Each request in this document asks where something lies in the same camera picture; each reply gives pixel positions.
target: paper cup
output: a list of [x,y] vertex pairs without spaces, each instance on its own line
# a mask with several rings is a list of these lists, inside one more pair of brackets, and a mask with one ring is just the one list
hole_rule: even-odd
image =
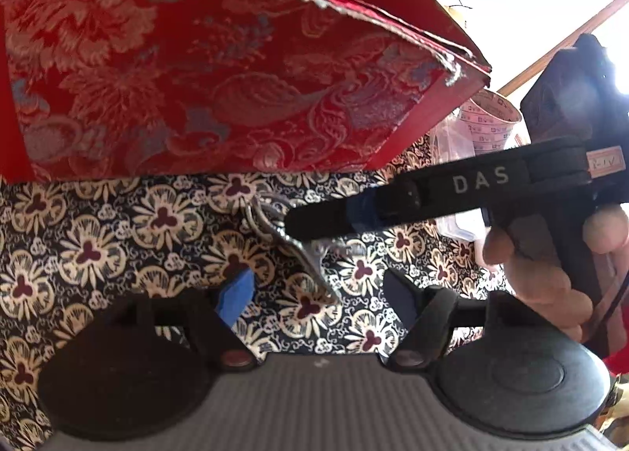
[[504,149],[521,112],[498,93],[482,89],[460,106],[458,118],[467,123],[477,155]]

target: floral pattern fabric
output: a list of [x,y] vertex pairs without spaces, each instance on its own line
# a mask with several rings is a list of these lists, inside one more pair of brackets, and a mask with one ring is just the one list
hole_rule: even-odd
[[[409,145],[486,77],[355,0],[0,0],[0,13],[3,103],[17,117],[5,119],[2,145],[21,166],[0,175],[12,182],[379,167],[393,155],[383,145]],[[107,183],[80,191],[106,201]],[[156,188],[142,204],[171,196]],[[63,210],[17,223],[37,230]],[[136,238],[152,248],[200,231],[181,224],[177,236],[145,228]]]
[[[189,286],[221,284],[243,266],[252,269],[255,299],[234,332],[262,358],[268,352],[389,355],[403,329],[383,297],[388,267],[418,285],[437,283],[470,297],[504,287],[501,274],[474,265],[468,244],[440,237],[429,221],[349,237],[364,255],[326,259],[326,275],[344,299],[324,305],[299,261],[261,241],[241,213],[257,190],[316,202],[386,183],[397,172],[428,163],[427,141],[420,140],[375,172],[2,185],[2,434],[24,451],[44,442],[52,429],[37,397],[43,364],[131,291],[172,297]],[[160,333],[173,338],[175,331]],[[458,329],[453,344],[475,334]]]

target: wooden beam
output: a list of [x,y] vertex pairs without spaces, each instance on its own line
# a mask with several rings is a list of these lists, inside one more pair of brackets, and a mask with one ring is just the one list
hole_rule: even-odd
[[563,41],[556,44],[553,48],[551,48],[548,52],[546,52],[542,57],[540,57],[533,64],[527,67],[526,70],[521,72],[519,75],[516,75],[514,78],[508,81],[505,85],[503,85],[500,89],[498,89],[498,92],[502,96],[508,96],[509,94],[511,94],[518,87],[521,87],[526,82],[528,82],[531,78],[533,78],[535,75],[543,71],[543,69],[546,66],[548,66],[548,63],[553,58],[553,55],[557,53],[558,50],[574,45],[574,42],[577,41],[577,38],[581,34],[592,32],[594,29],[597,29],[600,25],[605,23],[609,18],[614,16],[618,11],[620,11],[627,4],[629,4],[629,0],[613,0],[612,2],[610,2],[606,7],[601,9],[594,16],[592,16],[587,22],[581,25],[572,34],[566,37]]

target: label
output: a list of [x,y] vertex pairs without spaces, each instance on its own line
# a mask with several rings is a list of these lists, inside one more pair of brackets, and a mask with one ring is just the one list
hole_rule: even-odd
[[588,151],[587,163],[589,164],[590,176],[592,178],[600,178],[601,176],[624,171],[627,168],[623,149],[620,146]]
[[435,201],[452,200],[452,197],[466,199],[472,194],[512,190],[528,184],[528,169],[523,160],[480,165],[476,169],[457,170],[449,176],[429,179],[430,194]]

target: finger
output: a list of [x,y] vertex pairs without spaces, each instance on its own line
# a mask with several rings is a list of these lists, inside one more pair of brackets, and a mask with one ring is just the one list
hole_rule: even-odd
[[577,341],[578,343],[581,343],[581,340],[583,339],[583,329],[580,326],[562,328],[560,330],[561,332],[566,334],[570,339],[573,339]]
[[614,250],[611,253],[611,259],[617,274],[621,278],[625,278],[629,272],[629,243],[625,243],[621,248]]
[[504,229],[493,227],[485,238],[482,257],[488,265],[500,265],[511,256],[515,247]]
[[629,237],[629,219],[615,204],[605,206],[583,224],[583,240],[592,252],[606,254],[622,247]]
[[592,316],[592,300],[580,291],[571,289],[551,304],[529,304],[555,327],[571,328],[585,323]]
[[570,279],[560,268],[514,254],[504,263],[504,273],[526,304],[551,304],[570,291]]
[[490,265],[485,261],[482,253],[485,248],[485,237],[474,240],[474,263],[478,266],[489,270],[490,272],[498,272],[500,268],[497,265]]

